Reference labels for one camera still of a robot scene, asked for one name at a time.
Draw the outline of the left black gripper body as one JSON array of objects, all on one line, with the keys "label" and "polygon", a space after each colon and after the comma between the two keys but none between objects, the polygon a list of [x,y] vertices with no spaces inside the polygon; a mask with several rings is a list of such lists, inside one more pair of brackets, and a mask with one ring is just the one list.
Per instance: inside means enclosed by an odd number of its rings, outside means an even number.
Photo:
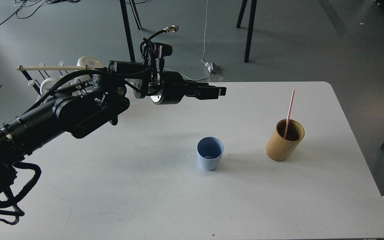
[{"label": "left black gripper body", "polygon": [[156,105],[170,105],[179,103],[187,93],[187,86],[180,73],[166,71],[160,74],[161,90],[151,96]]}]

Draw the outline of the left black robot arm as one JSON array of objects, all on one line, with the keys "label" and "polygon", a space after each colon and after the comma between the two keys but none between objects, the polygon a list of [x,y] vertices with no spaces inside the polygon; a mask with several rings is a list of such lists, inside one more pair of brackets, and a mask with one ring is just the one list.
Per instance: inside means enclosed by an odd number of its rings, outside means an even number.
[{"label": "left black robot arm", "polygon": [[140,63],[112,60],[108,67],[75,67],[23,114],[0,126],[0,221],[19,222],[24,211],[17,204],[41,176],[40,167],[24,162],[25,156],[64,132],[81,139],[106,123],[115,126],[130,106],[127,87],[137,99],[151,97],[156,105],[177,104],[183,97],[216,100],[226,94],[225,87],[164,70],[172,46],[152,39],[177,31],[173,25],[143,38]]}]

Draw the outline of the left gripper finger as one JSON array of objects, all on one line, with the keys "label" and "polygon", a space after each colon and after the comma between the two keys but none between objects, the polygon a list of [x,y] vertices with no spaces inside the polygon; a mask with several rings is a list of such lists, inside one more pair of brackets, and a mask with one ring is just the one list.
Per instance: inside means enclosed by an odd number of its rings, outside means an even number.
[{"label": "left gripper finger", "polygon": [[191,93],[226,93],[226,87],[217,87],[205,82],[189,81]]},{"label": "left gripper finger", "polygon": [[225,96],[225,95],[226,95],[226,91],[214,91],[214,92],[198,91],[198,92],[189,94],[189,97],[193,97],[198,100],[216,100],[220,96]]}]

